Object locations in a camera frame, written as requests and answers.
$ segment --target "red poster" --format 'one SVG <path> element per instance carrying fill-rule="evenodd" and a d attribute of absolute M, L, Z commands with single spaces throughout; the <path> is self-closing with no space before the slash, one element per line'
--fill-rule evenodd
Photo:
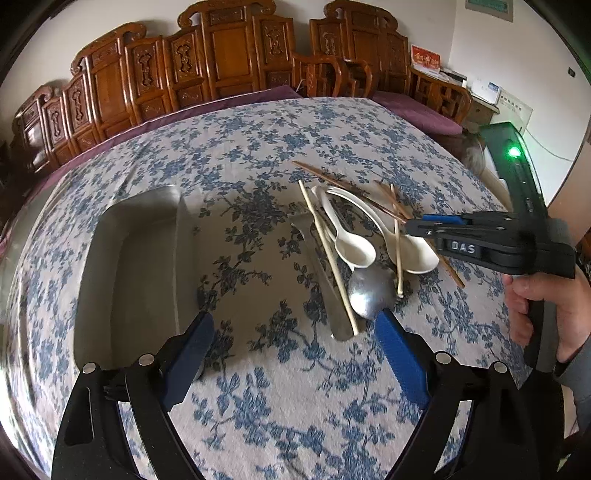
<path fill-rule="evenodd" d="M 439 53 L 413 45 L 411 47 L 411 57 L 413 67 L 417 70 L 435 75 L 439 74 L 439 69 L 441 68 L 441 57 Z"/>

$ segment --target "metal tray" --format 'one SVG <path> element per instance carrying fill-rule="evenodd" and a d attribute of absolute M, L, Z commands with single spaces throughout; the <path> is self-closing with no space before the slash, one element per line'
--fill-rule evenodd
<path fill-rule="evenodd" d="M 74 324 L 78 368 L 132 364 L 183 333 L 197 314 L 193 220 L 176 186 L 109 207 L 80 283 Z"/>

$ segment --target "bamboo chopstick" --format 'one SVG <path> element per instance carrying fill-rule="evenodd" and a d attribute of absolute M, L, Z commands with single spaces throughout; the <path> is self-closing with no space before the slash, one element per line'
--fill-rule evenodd
<path fill-rule="evenodd" d="M 318 213 L 316 209 L 312 205 L 310 201 L 310 197 L 308 196 L 308 192 L 304 185 L 304 182 L 298 180 L 298 184 L 300 185 L 301 194 L 304 196 L 304 200 L 306 201 L 306 205 L 308 206 L 308 210 L 314 216 L 314 224 L 316 225 L 316 230 L 318 231 L 318 237 L 320 238 L 320 242 L 322 243 L 322 247 L 326 253 L 326 257 L 329 260 L 330 268 L 333 271 L 333 276 L 336 280 L 336 286 L 339 289 L 340 297 L 343 300 L 343 304 L 345 305 L 345 311 L 347 312 L 347 316 L 349 317 L 349 321 L 351 323 L 351 327 L 353 328 L 353 335 L 359 334 L 359 325 L 357 325 L 357 318 L 355 317 L 355 312 L 349 303 L 349 296 L 347 295 L 347 289 L 345 288 L 345 282 L 343 282 L 343 277 L 340 275 L 339 267 L 336 263 L 336 258 L 330 249 L 330 244 L 326 239 L 326 234 L 324 229 L 322 228 L 322 224 L 320 223 L 320 219 L 318 217 Z"/>
<path fill-rule="evenodd" d="M 392 192 L 392 197 L 396 198 L 396 189 L 394 188 L 394 184 L 390 184 L 390 191 Z M 400 209 L 396 207 L 395 203 L 392 203 L 394 208 L 400 212 Z M 396 235 L 396 268 L 398 269 L 398 297 L 404 297 L 404 293 L 402 291 L 402 255 L 400 254 L 400 227 L 398 226 L 398 220 L 394 219 L 394 234 Z"/>
<path fill-rule="evenodd" d="M 374 202 L 371 198 L 364 195 L 363 193 L 359 191 L 356 192 L 346 183 L 335 180 L 334 178 L 330 177 L 318 168 L 312 167 L 311 165 L 308 165 L 306 163 L 302 163 L 301 161 L 292 160 L 291 162 L 297 165 L 298 167 L 303 168 L 305 171 L 309 171 L 310 173 L 316 175 L 318 178 L 323 179 L 336 187 L 342 188 L 343 190 L 347 190 L 347 192 L 352 193 L 353 195 L 362 199 L 363 201 L 368 202 L 373 207 L 376 207 L 380 212 L 384 212 L 386 215 L 390 215 L 390 217 L 396 218 L 403 225 L 406 223 L 406 220 L 402 218 L 400 215 L 396 215 L 396 213 L 394 213 L 392 210 L 387 209 L 386 207 L 380 205 L 378 202 Z"/>
<path fill-rule="evenodd" d="M 384 185 L 383 183 L 381 183 L 381 182 L 379 182 L 377 180 L 374 180 L 374 182 L 382 190 L 382 192 L 384 193 L 384 195 L 386 195 L 386 197 L 388 198 L 388 200 L 390 202 L 392 202 L 392 204 L 398 209 L 398 211 L 400 212 L 400 214 L 402 214 L 406 218 L 406 220 L 410 220 L 410 219 L 413 218 L 413 216 L 406 209 L 406 207 L 404 205 L 402 205 L 402 203 L 400 203 L 396 197 L 392 196 L 392 193 L 390 192 L 389 188 L 386 185 Z M 453 279 L 453 281 L 456 282 L 457 286 L 460 287 L 460 288 L 465 288 L 466 286 L 464 285 L 464 282 L 462 281 L 462 279 L 460 278 L 460 276 L 457 274 L 456 270 L 450 265 L 450 263 L 447 260 L 447 258 L 445 258 L 443 255 L 441 255 L 441 254 L 439 254 L 437 252 L 437 249 L 435 248 L 435 246 L 433 245 L 433 243 L 431 243 L 431 241 L 429 239 L 425 239 L 425 240 L 427 240 L 427 244 L 437 254 L 437 256 L 439 257 L 439 260 L 443 264 L 443 267 L 447 270 L 447 273 L 449 273 L 449 275 L 451 276 L 451 278 Z"/>

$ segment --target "white ceramic spoon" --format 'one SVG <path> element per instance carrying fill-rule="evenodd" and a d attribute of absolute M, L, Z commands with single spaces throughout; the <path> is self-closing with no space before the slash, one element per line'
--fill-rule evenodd
<path fill-rule="evenodd" d="M 384 236 L 386 250 L 390 260 L 396 264 L 396 235 L 392 233 L 378 216 L 376 211 L 363 200 L 358 199 L 351 192 L 338 187 L 329 186 L 327 193 L 336 195 L 350 201 L 357 208 L 363 211 L 376 224 Z M 408 273 L 420 275 L 435 269 L 439 264 L 439 257 L 433 252 L 424 238 L 410 235 L 400 236 L 400 251 L 402 256 L 402 267 Z"/>
<path fill-rule="evenodd" d="M 326 215 L 335 226 L 335 250 L 339 257 L 352 268 L 367 268 L 374 263 L 376 255 L 374 246 L 365 237 L 344 229 L 325 189 L 316 185 L 312 188 L 312 192 L 320 200 Z"/>

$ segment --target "white wall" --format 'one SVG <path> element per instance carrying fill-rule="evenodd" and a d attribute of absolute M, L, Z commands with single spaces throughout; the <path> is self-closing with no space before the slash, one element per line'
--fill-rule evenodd
<path fill-rule="evenodd" d="M 514 2 L 513 23 L 466 10 L 465 0 L 457 0 L 450 66 L 506 88 L 534 109 L 524 139 L 549 203 L 571 162 L 531 136 L 574 160 L 591 114 L 591 85 L 568 48 L 524 0 Z"/>
<path fill-rule="evenodd" d="M 293 17 L 298 50 L 309 53 L 308 20 L 323 18 L 328 1 L 277 0 L 278 15 Z M 455 0 L 368 0 L 397 17 L 398 31 L 410 42 L 441 54 L 452 48 Z M 65 83 L 76 53 L 96 37 L 126 22 L 139 21 L 148 35 L 170 35 L 177 17 L 191 0 L 77 0 L 35 33 L 0 86 L 0 138 L 10 140 L 10 124 L 18 107 L 47 82 Z"/>

